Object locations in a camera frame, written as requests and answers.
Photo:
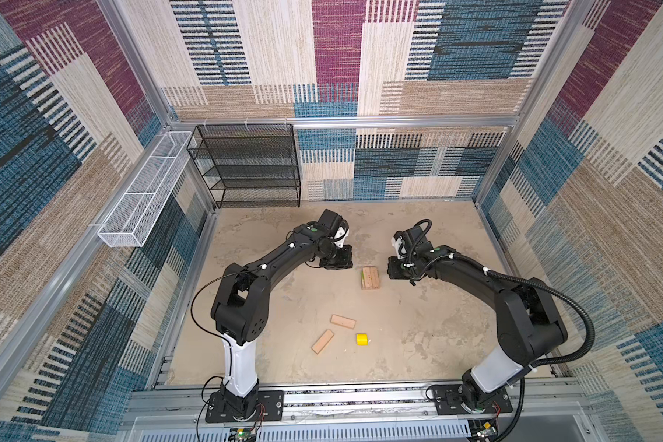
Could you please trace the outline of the wood plank block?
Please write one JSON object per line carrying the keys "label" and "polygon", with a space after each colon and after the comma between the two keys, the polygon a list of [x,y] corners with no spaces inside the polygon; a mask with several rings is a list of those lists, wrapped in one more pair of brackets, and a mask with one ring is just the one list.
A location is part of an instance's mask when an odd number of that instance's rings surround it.
{"label": "wood plank block", "polygon": [[340,327],[344,327],[344,328],[350,329],[350,330],[355,329],[355,326],[357,325],[356,320],[346,318],[344,316],[340,316],[340,315],[336,315],[336,314],[331,315],[330,322],[331,322],[331,324],[334,324],[334,325],[337,325],[337,326],[340,326]]}

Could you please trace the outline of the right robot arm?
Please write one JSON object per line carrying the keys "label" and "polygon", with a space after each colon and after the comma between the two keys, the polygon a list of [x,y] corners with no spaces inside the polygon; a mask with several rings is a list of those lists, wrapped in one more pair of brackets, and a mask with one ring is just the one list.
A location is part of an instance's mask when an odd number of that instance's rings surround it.
{"label": "right robot arm", "polygon": [[553,296],[540,281],[506,280],[449,246],[435,247],[416,225],[393,235],[389,258],[392,279],[416,284],[424,277],[444,281],[478,298],[495,311],[497,347],[462,376],[460,397],[468,413],[481,413],[504,393],[509,383],[524,378],[540,357],[568,338]]}

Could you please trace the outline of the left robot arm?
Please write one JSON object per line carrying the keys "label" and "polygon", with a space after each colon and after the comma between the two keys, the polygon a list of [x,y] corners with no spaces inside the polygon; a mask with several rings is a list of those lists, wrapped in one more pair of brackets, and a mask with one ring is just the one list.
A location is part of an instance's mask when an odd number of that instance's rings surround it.
{"label": "left robot arm", "polygon": [[290,230],[285,240],[257,261],[226,268],[211,309],[215,334],[225,348],[225,375],[212,395],[215,410],[250,418],[260,410],[256,340],[269,320],[273,289],[300,265],[316,258],[325,270],[353,266],[346,244],[348,222],[326,209],[320,218]]}

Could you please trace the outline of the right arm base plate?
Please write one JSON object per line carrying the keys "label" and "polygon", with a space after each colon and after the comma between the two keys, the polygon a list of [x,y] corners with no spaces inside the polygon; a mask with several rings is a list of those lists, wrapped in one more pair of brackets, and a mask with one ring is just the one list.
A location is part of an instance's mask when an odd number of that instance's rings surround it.
{"label": "right arm base plate", "polygon": [[438,415],[511,414],[514,407],[505,389],[483,392],[464,384],[434,384],[425,393],[436,406]]}

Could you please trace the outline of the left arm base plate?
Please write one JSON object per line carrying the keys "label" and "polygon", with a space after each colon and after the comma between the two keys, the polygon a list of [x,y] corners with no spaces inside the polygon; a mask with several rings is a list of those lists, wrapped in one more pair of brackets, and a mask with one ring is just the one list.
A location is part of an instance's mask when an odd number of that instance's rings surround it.
{"label": "left arm base plate", "polygon": [[282,420],[284,404],[282,390],[254,388],[247,396],[239,397],[221,388],[210,395],[204,420],[207,424],[252,423],[260,418],[264,422],[278,422]]}

